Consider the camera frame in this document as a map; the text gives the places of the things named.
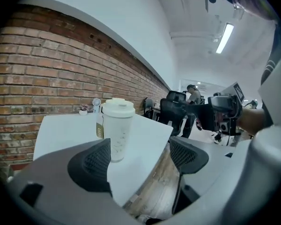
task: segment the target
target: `shaker bottle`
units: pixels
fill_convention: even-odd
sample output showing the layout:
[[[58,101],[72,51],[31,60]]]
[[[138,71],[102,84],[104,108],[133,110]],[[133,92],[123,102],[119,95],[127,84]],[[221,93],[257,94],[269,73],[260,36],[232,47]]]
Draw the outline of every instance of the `shaker bottle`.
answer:
[[[111,161],[124,158],[135,108],[132,102],[113,98],[102,104],[104,138],[111,139]]]

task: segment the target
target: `floor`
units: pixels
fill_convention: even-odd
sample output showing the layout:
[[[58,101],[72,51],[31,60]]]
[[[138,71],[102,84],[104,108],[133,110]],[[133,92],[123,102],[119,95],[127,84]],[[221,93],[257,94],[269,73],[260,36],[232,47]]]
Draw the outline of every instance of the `floor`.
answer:
[[[194,124],[189,138],[213,143],[212,134],[216,135],[210,131],[199,131]],[[227,141],[228,136],[225,136],[220,144],[226,146]],[[229,139],[229,146],[235,146],[232,137]],[[167,144],[150,176],[123,208],[133,217],[140,214],[159,219],[171,217],[178,179],[179,173],[170,158],[170,146]]]

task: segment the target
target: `fluorescent light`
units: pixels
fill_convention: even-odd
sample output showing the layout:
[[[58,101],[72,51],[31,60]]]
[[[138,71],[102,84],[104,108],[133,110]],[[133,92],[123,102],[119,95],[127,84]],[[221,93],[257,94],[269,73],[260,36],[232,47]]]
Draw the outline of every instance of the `fluorescent light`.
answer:
[[[226,46],[226,43],[228,42],[228,39],[229,39],[233,29],[234,29],[234,26],[232,24],[229,24],[229,23],[226,24],[224,34],[223,34],[222,39],[220,41],[220,44],[219,44],[219,46],[216,50],[216,53],[222,53],[224,47]]]

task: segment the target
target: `brick wall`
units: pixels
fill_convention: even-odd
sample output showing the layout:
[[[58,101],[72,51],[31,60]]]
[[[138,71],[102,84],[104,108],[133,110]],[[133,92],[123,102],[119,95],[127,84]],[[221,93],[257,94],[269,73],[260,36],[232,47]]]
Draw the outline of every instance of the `brick wall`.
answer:
[[[73,113],[92,98],[118,97],[142,114],[168,89],[97,29],[35,6],[18,6],[0,31],[0,176],[30,162],[45,115]]]

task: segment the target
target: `wooden floor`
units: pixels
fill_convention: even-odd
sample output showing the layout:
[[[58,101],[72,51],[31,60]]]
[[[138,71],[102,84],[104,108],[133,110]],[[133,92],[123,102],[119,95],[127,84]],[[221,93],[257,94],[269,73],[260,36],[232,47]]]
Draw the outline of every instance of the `wooden floor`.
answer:
[[[167,144],[150,176],[123,208],[133,217],[140,214],[159,219],[171,217],[178,179]]]

